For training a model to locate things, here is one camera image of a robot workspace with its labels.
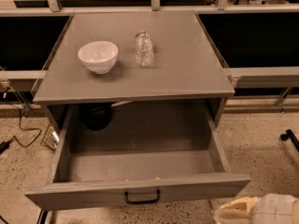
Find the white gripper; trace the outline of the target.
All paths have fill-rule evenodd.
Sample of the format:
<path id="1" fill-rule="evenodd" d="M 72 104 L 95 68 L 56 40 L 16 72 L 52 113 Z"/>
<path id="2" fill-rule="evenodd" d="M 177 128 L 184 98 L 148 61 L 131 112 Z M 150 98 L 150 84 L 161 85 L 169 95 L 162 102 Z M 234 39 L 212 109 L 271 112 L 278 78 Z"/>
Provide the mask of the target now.
<path id="1" fill-rule="evenodd" d="M 213 218 L 220 224 L 299 224 L 299 199 L 291 195 L 269 193 L 259 197 L 243 197 L 223 204 Z"/>

